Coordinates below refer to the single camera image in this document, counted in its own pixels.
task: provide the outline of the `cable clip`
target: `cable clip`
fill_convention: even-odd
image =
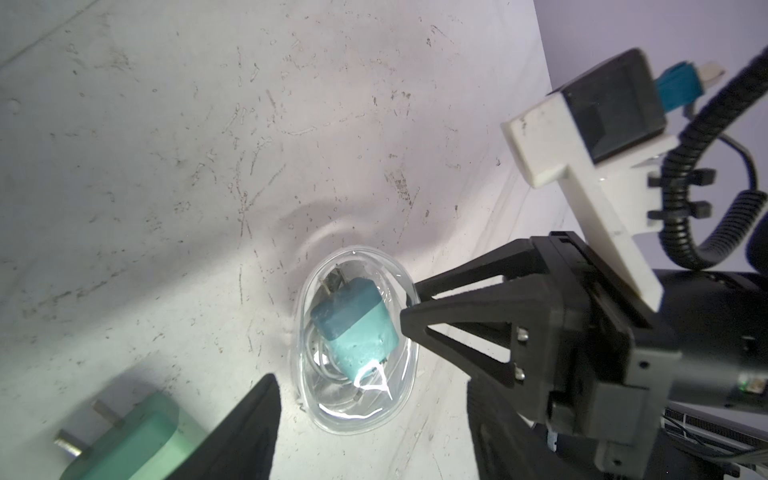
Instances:
[[[688,202],[686,208],[675,210],[650,210],[648,218],[651,220],[677,220],[685,217],[709,218],[712,216],[712,204],[705,201]]]
[[[648,177],[648,187],[705,187],[715,183],[717,171],[713,168],[698,168],[682,178]]]

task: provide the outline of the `scratched white surface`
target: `scratched white surface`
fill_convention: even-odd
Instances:
[[[476,476],[466,377],[425,350],[388,425],[312,425],[293,302],[343,245],[423,279],[569,223],[498,128],[550,89],[532,1],[8,3],[0,478],[57,478],[96,396],[161,389],[211,429],[268,372],[272,478]]]

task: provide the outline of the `black bracket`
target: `black bracket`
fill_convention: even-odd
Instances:
[[[698,185],[705,187],[715,183],[717,171],[713,168],[697,168],[682,178],[649,177],[648,187],[687,187]]]
[[[712,216],[712,204],[707,201],[688,202],[684,208],[675,210],[650,210],[648,218],[651,220],[678,220],[685,217],[709,218]]]
[[[495,276],[504,281],[435,298]],[[575,233],[515,240],[416,291],[422,302],[400,313],[404,335],[525,418],[597,440],[601,471],[643,477],[680,350],[671,328]],[[432,328],[443,323],[509,349],[509,361]]]

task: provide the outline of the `clear plastic bag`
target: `clear plastic bag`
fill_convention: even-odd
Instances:
[[[405,405],[419,346],[400,311],[419,302],[410,276],[371,247],[347,247],[310,274],[296,308],[293,365],[303,408],[340,435],[381,426]]]

